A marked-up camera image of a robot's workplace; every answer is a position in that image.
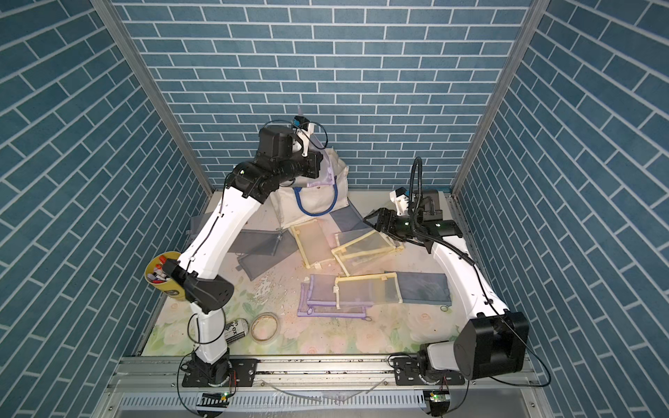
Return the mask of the grey mesh pouch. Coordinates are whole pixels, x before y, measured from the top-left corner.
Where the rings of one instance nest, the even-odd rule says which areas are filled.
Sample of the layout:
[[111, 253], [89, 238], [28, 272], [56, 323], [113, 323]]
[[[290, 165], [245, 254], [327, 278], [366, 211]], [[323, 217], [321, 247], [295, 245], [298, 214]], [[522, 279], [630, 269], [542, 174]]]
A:
[[253, 281], [298, 251], [289, 232], [242, 230], [228, 252], [238, 255], [240, 270]]

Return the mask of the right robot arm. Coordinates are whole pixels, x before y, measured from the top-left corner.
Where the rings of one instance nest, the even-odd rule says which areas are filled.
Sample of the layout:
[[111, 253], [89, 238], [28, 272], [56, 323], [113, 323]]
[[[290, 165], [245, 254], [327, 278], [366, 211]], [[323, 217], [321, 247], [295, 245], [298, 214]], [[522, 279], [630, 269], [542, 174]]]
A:
[[437, 192], [399, 188], [390, 193], [390, 200], [393, 207], [371, 212], [364, 223], [393, 240], [425, 248], [444, 270], [467, 318], [454, 341], [421, 346], [421, 375], [436, 378], [458, 372], [471, 381], [521, 371], [529, 350], [529, 322], [523, 313], [510, 311], [484, 280], [461, 229], [444, 218]]

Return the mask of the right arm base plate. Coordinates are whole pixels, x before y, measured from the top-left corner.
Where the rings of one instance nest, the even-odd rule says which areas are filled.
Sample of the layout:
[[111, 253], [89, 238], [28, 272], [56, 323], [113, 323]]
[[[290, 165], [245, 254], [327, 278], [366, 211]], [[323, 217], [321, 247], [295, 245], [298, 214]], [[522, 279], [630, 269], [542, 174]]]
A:
[[456, 370], [437, 370], [426, 358], [406, 354], [390, 355], [386, 362], [393, 369], [397, 386], [461, 386], [466, 381]]

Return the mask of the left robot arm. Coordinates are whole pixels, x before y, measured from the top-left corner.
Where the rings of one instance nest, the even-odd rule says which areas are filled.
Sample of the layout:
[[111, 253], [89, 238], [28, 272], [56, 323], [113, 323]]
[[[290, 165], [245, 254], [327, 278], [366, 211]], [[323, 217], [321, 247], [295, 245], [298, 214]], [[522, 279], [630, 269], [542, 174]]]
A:
[[228, 365], [223, 308], [234, 286], [219, 275], [219, 269], [243, 226], [271, 193], [299, 177], [319, 177], [324, 147], [311, 139], [315, 127], [317, 123], [298, 117], [291, 123], [264, 125], [254, 158], [226, 176], [221, 200], [202, 231], [179, 259], [163, 263], [167, 276], [185, 290], [197, 319], [195, 362], [219, 369]]

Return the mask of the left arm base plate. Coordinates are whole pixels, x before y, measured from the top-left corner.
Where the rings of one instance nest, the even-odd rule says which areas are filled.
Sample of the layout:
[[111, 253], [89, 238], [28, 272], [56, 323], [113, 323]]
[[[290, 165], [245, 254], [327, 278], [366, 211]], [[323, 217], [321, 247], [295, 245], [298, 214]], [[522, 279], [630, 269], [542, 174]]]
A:
[[183, 373], [181, 385], [185, 388], [250, 388], [259, 361], [251, 358], [222, 357], [214, 364], [205, 363], [197, 355], [179, 367]]

